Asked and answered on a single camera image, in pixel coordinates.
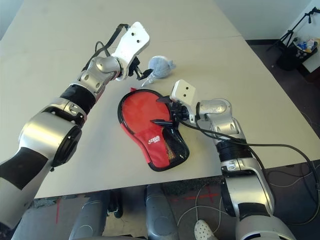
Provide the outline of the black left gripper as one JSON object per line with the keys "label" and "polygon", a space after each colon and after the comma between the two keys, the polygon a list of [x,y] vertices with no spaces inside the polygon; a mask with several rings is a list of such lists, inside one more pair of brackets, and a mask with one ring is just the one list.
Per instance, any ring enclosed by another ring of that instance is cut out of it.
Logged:
{"label": "black left gripper", "polygon": [[134,74],[136,74],[137,80],[146,79],[153,72],[153,70],[147,69],[144,72],[142,72],[139,68],[139,64],[140,64],[139,59],[135,57],[129,66],[128,76],[132,77]]}

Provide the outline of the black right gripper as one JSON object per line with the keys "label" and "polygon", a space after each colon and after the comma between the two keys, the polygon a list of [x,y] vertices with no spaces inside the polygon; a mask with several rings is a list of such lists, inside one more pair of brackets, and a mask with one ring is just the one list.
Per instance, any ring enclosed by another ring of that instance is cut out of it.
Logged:
{"label": "black right gripper", "polygon": [[151,123],[158,126],[173,126],[175,129],[179,128],[180,121],[189,120],[189,111],[186,106],[179,102],[174,102],[169,96],[160,97],[156,100],[159,103],[171,104],[171,121],[164,119],[152,119]]}

